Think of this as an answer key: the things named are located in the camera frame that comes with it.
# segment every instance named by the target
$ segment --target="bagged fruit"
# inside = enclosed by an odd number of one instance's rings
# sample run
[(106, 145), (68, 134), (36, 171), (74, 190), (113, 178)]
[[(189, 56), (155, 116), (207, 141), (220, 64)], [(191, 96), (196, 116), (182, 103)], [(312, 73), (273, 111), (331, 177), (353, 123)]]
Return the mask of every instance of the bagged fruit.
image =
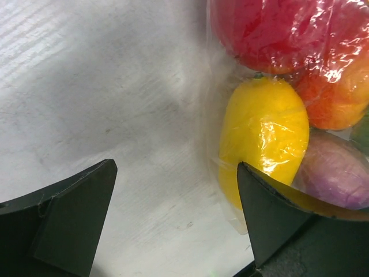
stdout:
[(367, 1), (208, 0), (208, 57), (209, 168), (240, 233), (241, 162), (331, 204), (369, 207)]

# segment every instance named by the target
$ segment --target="white surface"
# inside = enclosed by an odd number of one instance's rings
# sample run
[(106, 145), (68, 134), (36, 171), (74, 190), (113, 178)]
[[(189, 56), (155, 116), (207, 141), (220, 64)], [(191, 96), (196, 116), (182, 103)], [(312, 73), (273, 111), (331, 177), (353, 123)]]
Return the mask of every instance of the white surface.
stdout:
[(115, 159), (92, 277), (252, 260), (199, 143), (205, 38), (205, 0), (0, 0), (0, 202)]

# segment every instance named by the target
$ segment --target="yellow fruit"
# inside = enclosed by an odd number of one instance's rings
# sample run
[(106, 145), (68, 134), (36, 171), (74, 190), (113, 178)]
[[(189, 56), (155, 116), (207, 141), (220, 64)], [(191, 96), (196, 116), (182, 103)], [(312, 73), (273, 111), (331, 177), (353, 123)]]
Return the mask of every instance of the yellow fruit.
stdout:
[(308, 139), (304, 103), (287, 82), (263, 77), (237, 87), (227, 106), (219, 149), (219, 183), (228, 201), (242, 209), (240, 162), (291, 185)]

